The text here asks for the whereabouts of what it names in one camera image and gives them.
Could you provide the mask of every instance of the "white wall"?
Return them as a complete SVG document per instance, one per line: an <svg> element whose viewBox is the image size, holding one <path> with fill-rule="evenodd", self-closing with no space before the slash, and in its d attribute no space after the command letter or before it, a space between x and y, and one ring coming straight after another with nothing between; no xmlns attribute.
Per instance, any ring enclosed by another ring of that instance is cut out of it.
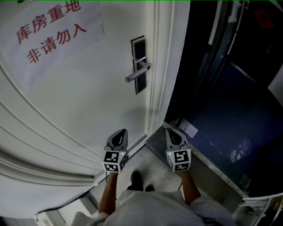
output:
<svg viewBox="0 0 283 226"><path fill-rule="evenodd" d="M0 216L32 218L41 210L66 204L88 188L39 185L0 175Z"/></svg>
<svg viewBox="0 0 283 226"><path fill-rule="evenodd" d="M283 106L283 65L279 69L277 75L268 86L268 89L276 97L279 103Z"/></svg>

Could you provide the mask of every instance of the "forearm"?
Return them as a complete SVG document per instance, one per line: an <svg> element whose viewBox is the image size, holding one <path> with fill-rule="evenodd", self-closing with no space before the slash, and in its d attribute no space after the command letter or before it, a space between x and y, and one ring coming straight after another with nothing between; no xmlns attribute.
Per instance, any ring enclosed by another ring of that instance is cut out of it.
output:
<svg viewBox="0 0 283 226"><path fill-rule="evenodd" d="M201 195L189 171L180 172L180 177L183 182L185 203L190 205L195 199L201 197Z"/></svg>
<svg viewBox="0 0 283 226"><path fill-rule="evenodd" d="M116 210L117 177L118 173L110 173L99 204L99 213L108 213L110 215Z"/></svg>

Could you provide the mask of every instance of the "person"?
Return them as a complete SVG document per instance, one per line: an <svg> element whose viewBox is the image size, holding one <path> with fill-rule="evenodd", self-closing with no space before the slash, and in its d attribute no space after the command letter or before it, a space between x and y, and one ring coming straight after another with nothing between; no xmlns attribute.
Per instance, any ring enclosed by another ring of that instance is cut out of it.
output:
<svg viewBox="0 0 283 226"><path fill-rule="evenodd" d="M180 191L156 192L149 185L143 191L141 175L134 171L132 185L118 198L118 173L110 173L97 218L77 212L72 226L235 226L230 213L219 203L201 197L189 171L180 172Z"/></svg>

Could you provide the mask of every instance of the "electronic door lock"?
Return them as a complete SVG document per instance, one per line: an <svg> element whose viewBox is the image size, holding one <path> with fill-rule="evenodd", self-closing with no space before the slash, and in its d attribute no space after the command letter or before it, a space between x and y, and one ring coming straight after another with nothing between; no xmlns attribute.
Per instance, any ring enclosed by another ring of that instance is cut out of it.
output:
<svg viewBox="0 0 283 226"><path fill-rule="evenodd" d="M146 59L145 37L139 37L131 41L134 72L125 78L126 82L135 81L136 94L146 88L146 72L150 69L150 63Z"/></svg>

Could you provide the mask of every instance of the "paper sign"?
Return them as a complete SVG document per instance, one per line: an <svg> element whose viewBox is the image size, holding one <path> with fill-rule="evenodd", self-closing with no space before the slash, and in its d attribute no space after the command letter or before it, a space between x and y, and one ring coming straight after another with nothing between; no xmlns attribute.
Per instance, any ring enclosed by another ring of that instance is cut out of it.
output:
<svg viewBox="0 0 283 226"><path fill-rule="evenodd" d="M67 57L105 38L98 1L41 1L0 31L2 54L23 91Z"/></svg>

